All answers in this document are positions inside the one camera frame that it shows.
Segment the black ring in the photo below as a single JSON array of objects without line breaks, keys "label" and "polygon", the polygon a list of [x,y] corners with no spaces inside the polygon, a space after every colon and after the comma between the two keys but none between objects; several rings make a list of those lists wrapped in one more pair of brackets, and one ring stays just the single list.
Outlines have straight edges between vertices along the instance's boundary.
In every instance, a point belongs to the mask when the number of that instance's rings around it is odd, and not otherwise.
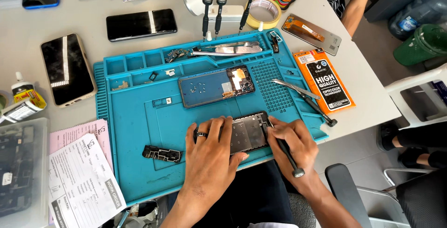
[{"label": "black ring", "polygon": [[197,132],[197,136],[204,136],[205,138],[208,137],[207,133],[203,133],[203,132]]}]

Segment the black shoe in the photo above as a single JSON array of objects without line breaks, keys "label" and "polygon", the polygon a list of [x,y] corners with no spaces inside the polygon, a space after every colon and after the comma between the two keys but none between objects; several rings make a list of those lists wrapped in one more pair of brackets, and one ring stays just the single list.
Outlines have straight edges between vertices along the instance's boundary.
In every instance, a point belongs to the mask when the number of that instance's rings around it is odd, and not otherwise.
[{"label": "black shoe", "polygon": [[407,148],[398,158],[399,163],[407,168],[419,168],[420,164],[416,163],[417,158],[422,154],[428,154],[426,148]]},{"label": "black shoe", "polygon": [[386,123],[377,127],[377,147],[381,151],[388,151],[395,148],[393,138],[399,133],[396,125]]}]

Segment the dark pants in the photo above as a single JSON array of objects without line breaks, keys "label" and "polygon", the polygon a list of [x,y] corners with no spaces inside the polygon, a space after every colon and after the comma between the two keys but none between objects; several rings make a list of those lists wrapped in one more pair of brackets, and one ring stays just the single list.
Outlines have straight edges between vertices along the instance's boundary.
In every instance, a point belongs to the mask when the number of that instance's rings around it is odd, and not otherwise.
[{"label": "dark pants", "polygon": [[[404,147],[447,147],[447,122],[401,130],[397,140]],[[431,153],[428,164],[433,168],[447,168],[447,152]]]},{"label": "dark pants", "polygon": [[[168,198],[172,207],[176,193]],[[223,196],[194,227],[245,228],[250,223],[264,222],[295,223],[286,186],[274,160],[238,171]]]}]

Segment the pink form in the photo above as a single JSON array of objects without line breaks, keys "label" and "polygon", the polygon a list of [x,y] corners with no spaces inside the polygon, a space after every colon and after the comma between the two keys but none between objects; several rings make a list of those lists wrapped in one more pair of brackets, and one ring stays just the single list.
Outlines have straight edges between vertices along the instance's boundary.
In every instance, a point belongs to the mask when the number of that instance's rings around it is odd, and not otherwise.
[{"label": "pink form", "polygon": [[[50,133],[50,154],[60,148],[68,145],[75,140],[81,138],[85,134],[94,134],[99,144],[101,145],[101,150],[104,153],[110,168],[113,171],[112,165],[112,151],[110,150],[110,139],[109,139],[109,127],[107,126],[107,121],[104,119],[99,119],[93,122],[84,123],[77,125],[72,128],[59,130]],[[50,212],[48,212],[49,225],[54,224],[53,217]]]}]

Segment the clear plastic box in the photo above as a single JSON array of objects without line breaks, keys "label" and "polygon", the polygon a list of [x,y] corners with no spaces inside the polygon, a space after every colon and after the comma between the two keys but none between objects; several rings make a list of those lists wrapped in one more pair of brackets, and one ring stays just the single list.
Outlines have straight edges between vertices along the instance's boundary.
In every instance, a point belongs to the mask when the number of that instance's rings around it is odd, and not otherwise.
[{"label": "clear plastic box", "polygon": [[46,118],[0,127],[0,224],[3,228],[48,225]]}]

